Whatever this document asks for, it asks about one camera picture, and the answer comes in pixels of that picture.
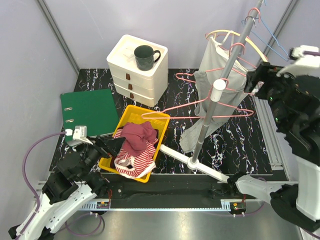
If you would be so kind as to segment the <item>maroon tank top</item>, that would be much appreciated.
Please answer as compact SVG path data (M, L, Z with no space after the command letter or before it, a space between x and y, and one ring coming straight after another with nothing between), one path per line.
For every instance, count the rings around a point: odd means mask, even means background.
M158 132L149 121L136 124L127 122L116 130L115 138L125 138L122 149L131 155L137 156L147 149L147 143L157 140Z

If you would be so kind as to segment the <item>light blue wire hanger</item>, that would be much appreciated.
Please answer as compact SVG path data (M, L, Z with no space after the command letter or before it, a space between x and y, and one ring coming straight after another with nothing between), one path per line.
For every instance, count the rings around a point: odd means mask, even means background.
M280 40L280 34L289 17L289 0L262 0L260 13L256 16L256 25L252 27L249 38L268 58L287 62L288 47Z

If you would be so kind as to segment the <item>red white striped tank top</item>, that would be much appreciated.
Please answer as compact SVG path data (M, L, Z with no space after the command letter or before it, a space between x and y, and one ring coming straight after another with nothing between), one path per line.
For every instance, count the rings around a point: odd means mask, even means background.
M146 149L138 156L133 156L126 150L121 149L114 159L115 169L120 175L128 179L139 179L150 173L155 167L154 155L155 145L158 143L156 138L153 143L146 142Z

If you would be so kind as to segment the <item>pink hanger top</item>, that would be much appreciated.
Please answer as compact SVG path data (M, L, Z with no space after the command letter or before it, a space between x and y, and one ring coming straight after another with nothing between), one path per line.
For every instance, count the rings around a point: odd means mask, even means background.
M242 52L245 51L245 45L243 43L239 43L239 42L236 42L234 44L232 44L229 48L229 52L228 52L228 57L230 58L230 55L232 53L232 49L234 46L241 46L242 47ZM213 68L213 69L208 69L208 70L204 70L204 72L207 74L207 73L211 73L211 72L215 72L215 71L220 71L220 70L224 70L224 67L220 67L220 68ZM232 67L231 68L231 72L235 72L243 77L246 77L245 73L244 72L241 72L241 71L238 71L236 68ZM181 76L194 76L195 74L190 74L190 73L176 73L175 74L175 77L179 80L183 80L183 81L187 81L187 82L190 82L190 83L195 83L196 81L195 80L190 80L190 79L186 79L186 78L183 78ZM231 89L228 87L229 85L229 80L227 78L221 78L222 80L224 80L226 82L226 90L229 90L229 91L233 91L235 92L236 90L235 89Z

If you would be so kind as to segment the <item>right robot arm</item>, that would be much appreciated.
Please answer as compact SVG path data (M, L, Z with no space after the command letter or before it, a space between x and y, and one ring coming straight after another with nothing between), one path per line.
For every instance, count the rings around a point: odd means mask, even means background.
M232 198L250 195L271 205L282 219L315 232L320 228L320 79L306 73L281 74L283 67L262 62L246 74L244 91L255 94L271 108L277 132L297 157L298 182L272 184L238 172L228 178Z

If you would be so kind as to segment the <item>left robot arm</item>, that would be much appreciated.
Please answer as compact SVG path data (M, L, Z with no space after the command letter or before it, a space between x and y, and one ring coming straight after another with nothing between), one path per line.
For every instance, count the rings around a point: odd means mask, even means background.
M109 182L92 168L103 157L116 157L124 137L90 137L60 160L36 195L36 205L26 220L11 227L13 240L52 240L62 225L85 203L111 196Z

